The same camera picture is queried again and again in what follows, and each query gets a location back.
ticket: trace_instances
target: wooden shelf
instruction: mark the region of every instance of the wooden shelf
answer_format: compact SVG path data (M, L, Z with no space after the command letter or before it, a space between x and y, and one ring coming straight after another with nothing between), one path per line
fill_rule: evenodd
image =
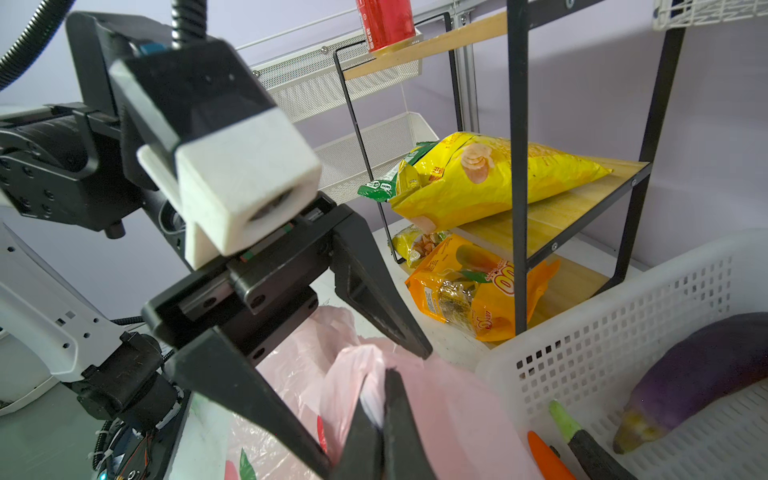
M650 165L644 162L588 158L613 169L613 172L600 180L528 205L529 257L611 194L617 193L622 187L628 190L628 182L641 171L642 177L650 173ZM511 210L465 223L452 231L510 262L513 261Z
M547 291L536 304L536 310L528 323L529 329L589 300L608 281L608 277L602 273L558 255L550 255L547 263L555 260L560 260L560 270L549 280Z
M346 80L403 65L410 61L438 55L450 50L465 47L473 43L507 34L507 12L498 13L488 18L456 30L447 31L429 40L424 40L392 53L384 54L362 65L350 68L344 73Z

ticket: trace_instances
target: plastic bag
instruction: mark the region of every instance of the plastic bag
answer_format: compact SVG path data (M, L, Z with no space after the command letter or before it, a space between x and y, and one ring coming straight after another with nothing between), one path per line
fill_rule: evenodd
M341 458L358 397L374 424L382 425L387 369L402 376L437 478L541 480L498 397L480 379L437 355L422 360L378 345L342 350L326 375L320 412L331 462Z
M349 310L321 306L257 367L315 439L326 372L342 349L359 343ZM225 480L319 478L272 434L234 414L224 475Z
M432 253L448 235L448 232L424 233L416 225L410 225L392 237L392 244L395 246L395 252L406 259L406 265L413 268Z
M340 458L359 394L374 422L382 424L386 368L402 375L419 437L440 480L541 480L498 397L482 381L437 355L421 360L385 337L358 337L347 309L321 306L258 366L315 435L322 413L332 462ZM270 433L234 415L224 478L317 477Z
M547 291L560 261L542 262L528 273L528 318ZM425 315L450 323L482 342L515 336L515 269L458 235L440 243L406 281Z
M528 202L610 172L587 158L528 144ZM387 177L360 187L358 193L390 202L396 213L426 233L449 230L512 206L510 142L506 138L458 132L437 144L419 145Z

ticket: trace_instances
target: screw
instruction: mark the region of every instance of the screw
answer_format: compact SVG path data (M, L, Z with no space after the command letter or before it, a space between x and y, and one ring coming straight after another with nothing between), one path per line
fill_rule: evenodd
M254 298L253 301L251 301L250 303L250 308L258 307L259 305L264 303L264 299L266 299L264 295L259 295L258 297Z

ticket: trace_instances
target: white wire basket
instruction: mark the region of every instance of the white wire basket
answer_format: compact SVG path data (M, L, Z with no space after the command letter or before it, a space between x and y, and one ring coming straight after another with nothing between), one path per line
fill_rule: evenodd
M437 141L437 134L420 114L406 112L360 131L374 178L397 165L420 141ZM320 190L344 204L357 198L357 189L368 183L357 136L350 134L315 149L323 163Z
M654 0L654 29L709 25L768 15L768 0Z
M691 250L492 350L477 373L525 445L533 430L588 480L552 421L559 400L601 446L630 392L675 343L717 320L768 310L768 230ZM614 457L640 480L768 478L768 380L724 397L667 436Z
M421 41L422 34L412 42ZM333 52L364 40L362 30L342 35L294 53L250 67L259 82L272 95L288 118L296 123L346 103L339 75L333 64ZM369 60L368 45L362 43L339 53L342 68ZM421 60L387 68L347 82L352 100L392 87L422 73Z

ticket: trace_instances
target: orange snack bag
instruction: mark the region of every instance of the orange snack bag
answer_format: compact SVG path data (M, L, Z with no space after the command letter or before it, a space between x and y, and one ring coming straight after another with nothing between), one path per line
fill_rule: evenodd
M542 262L528 274L526 322L559 268L560 261ZM482 342L498 342L515 336L514 278L509 262L453 234L422 261L406 286L425 315Z

